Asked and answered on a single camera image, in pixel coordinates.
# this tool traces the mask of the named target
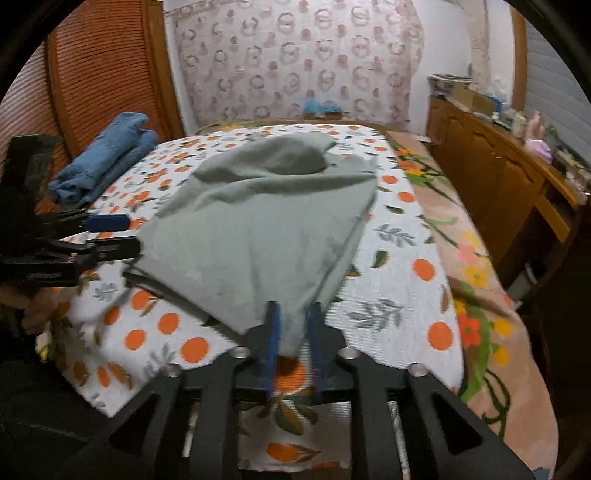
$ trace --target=floral blanket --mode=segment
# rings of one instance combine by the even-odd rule
[[[426,149],[400,132],[387,135],[423,207],[454,298],[465,374],[458,395],[534,471],[556,464],[558,427],[525,326],[512,309],[458,194]]]

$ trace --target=bolt head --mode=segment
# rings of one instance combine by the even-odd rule
[[[345,360],[352,360],[354,358],[357,358],[358,356],[359,350],[350,346],[346,346],[345,348],[339,350],[339,357],[344,358]]]
[[[424,364],[410,364],[408,366],[408,373],[413,377],[424,377],[429,373],[429,369]]]
[[[164,366],[164,374],[169,378],[177,378],[183,371],[179,364],[167,364]]]
[[[248,358],[251,356],[251,351],[249,348],[245,347],[245,346],[236,346],[232,349],[232,351],[230,352],[230,354],[234,357],[234,358]]]

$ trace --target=cardboard box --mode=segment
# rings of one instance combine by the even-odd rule
[[[486,116],[491,116],[492,112],[496,109],[495,102],[491,99],[463,85],[457,85],[454,88],[452,98],[464,105],[471,112],[483,113]]]

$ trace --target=wooden dresser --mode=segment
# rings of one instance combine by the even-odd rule
[[[446,100],[431,98],[427,135],[505,287],[526,261],[560,256],[585,195],[510,133]]]

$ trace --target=black gripper frame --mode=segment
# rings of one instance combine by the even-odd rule
[[[239,402],[268,399],[270,303],[244,348],[204,367],[160,372],[63,469],[63,480],[239,480]],[[422,365],[377,364],[347,350],[343,333],[308,316],[318,403],[351,402],[352,480],[402,480],[389,401],[398,403],[412,480],[534,480],[497,435]],[[201,403],[189,458],[191,405]]]

